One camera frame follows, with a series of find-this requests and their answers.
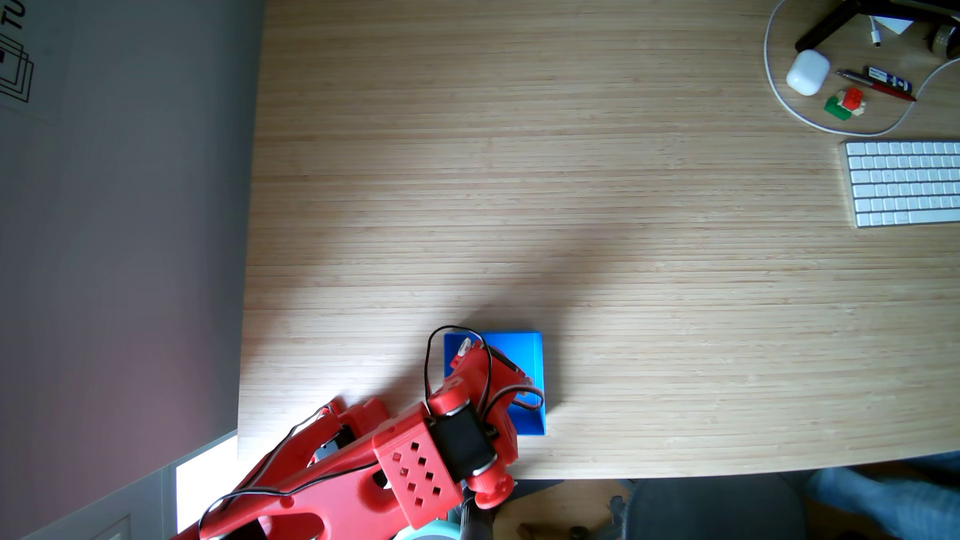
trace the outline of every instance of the blue tray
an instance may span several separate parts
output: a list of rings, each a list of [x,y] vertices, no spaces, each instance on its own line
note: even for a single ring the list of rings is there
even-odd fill
[[[483,331],[483,338],[491,346],[499,349],[511,362],[519,366],[533,380],[534,386],[543,390],[543,339],[538,331]],[[448,333],[444,335],[444,377],[453,372],[450,360],[457,355],[464,338],[473,338],[470,333]],[[538,397],[532,394],[518,396],[521,400],[535,404]],[[507,409],[514,421],[517,435],[546,435],[546,407],[527,410],[516,405]]]

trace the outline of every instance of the desk surface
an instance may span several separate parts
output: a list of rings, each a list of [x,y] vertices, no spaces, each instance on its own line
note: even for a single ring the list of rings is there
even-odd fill
[[[778,80],[829,8],[809,4],[775,24]],[[338,394],[421,399],[425,338],[449,323],[543,332],[548,436],[521,441],[520,477],[960,448],[960,228],[852,228],[843,137],[764,81],[773,5],[270,2],[246,453]],[[821,47],[835,67],[918,84],[937,65],[920,32],[875,50],[860,18]],[[960,135],[958,85],[945,70],[895,136]],[[842,86],[790,99],[826,121]],[[905,106],[867,97],[844,125]]]

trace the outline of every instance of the black stand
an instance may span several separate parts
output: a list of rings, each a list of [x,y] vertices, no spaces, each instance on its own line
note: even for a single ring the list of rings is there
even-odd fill
[[[907,7],[901,3],[895,4],[892,0],[844,0],[843,4],[798,39],[794,47],[798,53],[816,47],[859,13],[946,26],[960,25],[960,22],[950,16],[960,14],[960,1],[916,0]]]

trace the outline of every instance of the keyboard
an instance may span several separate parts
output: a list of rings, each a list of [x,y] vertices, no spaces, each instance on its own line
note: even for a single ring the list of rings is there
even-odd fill
[[[840,153],[856,227],[960,221],[960,142],[855,139]]]

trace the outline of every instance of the pen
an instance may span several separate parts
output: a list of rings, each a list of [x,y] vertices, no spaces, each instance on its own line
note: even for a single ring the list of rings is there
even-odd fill
[[[843,77],[844,79],[850,79],[855,83],[858,83],[864,86],[869,86],[870,88],[873,88],[876,91],[883,92],[885,94],[890,94],[894,97],[899,97],[900,99],[905,99],[907,101],[917,101],[917,98],[913,97],[912,95],[906,92],[897,90],[896,88],[890,88],[889,86],[886,86],[877,81],[868,79],[858,73],[853,73],[852,71],[843,71],[843,70],[837,71],[837,75]]]

